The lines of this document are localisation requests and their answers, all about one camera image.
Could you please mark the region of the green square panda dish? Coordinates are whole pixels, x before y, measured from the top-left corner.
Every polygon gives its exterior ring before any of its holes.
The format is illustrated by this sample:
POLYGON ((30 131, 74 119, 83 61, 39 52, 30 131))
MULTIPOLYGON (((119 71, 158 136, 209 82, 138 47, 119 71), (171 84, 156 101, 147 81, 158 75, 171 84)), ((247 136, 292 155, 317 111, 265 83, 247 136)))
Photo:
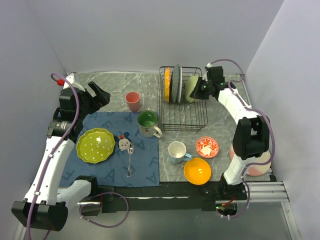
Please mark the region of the green square panda dish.
POLYGON ((195 89, 196 85, 198 82, 198 76, 193 75, 190 76, 187 83, 185 84, 185 100, 189 102, 190 104, 193 103, 194 101, 198 102, 198 99, 190 97, 192 91, 195 89))

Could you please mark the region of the blue floral plate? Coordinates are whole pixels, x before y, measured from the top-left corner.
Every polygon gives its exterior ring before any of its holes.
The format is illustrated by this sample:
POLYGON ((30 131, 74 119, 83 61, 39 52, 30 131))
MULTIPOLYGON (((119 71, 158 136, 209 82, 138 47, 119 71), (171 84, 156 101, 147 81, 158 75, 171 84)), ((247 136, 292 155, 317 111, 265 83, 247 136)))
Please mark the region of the blue floral plate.
POLYGON ((173 103, 177 101, 179 79, 180 79, 180 65, 176 64, 172 71, 171 100, 173 103))

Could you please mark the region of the teal rim white plate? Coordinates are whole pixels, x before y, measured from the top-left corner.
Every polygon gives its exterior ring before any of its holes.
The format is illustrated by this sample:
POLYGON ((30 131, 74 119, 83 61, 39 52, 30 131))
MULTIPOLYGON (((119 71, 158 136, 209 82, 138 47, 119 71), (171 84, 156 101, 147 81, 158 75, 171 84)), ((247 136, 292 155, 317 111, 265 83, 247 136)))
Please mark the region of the teal rim white plate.
POLYGON ((178 80, 178 91, 177 91, 177 98, 176 101, 178 103, 181 102, 181 97, 182 97, 182 85, 183 85, 183 71, 182 67, 179 67, 179 80, 178 80))

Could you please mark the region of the orange polka dot plate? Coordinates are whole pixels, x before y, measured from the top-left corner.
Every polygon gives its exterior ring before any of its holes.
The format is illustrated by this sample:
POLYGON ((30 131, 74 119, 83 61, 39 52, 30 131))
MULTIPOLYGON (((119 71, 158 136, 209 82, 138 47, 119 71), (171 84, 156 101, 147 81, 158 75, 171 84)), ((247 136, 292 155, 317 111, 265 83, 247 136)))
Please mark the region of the orange polka dot plate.
POLYGON ((170 102, 170 83, 171 83, 171 71, 169 67, 164 70, 164 100, 170 102))

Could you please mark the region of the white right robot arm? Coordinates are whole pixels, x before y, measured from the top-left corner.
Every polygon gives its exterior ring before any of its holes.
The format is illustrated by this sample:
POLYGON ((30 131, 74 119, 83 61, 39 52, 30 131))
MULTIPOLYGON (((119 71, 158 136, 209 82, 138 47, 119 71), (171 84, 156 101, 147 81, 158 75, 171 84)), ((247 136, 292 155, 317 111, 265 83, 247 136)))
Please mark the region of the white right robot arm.
POLYGON ((269 149, 270 123, 261 113, 253 110, 239 95, 235 85, 226 82, 221 66, 209 65, 189 94, 193 99, 207 100, 210 96, 223 105, 236 123, 232 140, 234 155, 228 169, 223 173, 219 195, 230 199, 236 194, 236 187, 243 182, 247 169, 269 149))

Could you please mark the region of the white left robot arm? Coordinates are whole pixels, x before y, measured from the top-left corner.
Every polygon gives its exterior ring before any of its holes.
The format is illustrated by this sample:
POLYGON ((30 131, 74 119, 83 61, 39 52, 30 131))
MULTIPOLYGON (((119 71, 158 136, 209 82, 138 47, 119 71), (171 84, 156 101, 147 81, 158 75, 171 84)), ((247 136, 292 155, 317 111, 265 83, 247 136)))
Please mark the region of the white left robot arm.
POLYGON ((78 83, 61 90, 59 107, 48 125, 44 155, 36 177, 22 201, 15 201, 11 212, 28 230, 31 228, 60 231, 69 210, 86 199, 99 195, 96 177, 80 175, 63 192, 58 188, 67 159, 74 149, 87 115, 97 112, 110 102, 110 94, 93 81, 88 86, 92 96, 78 83))

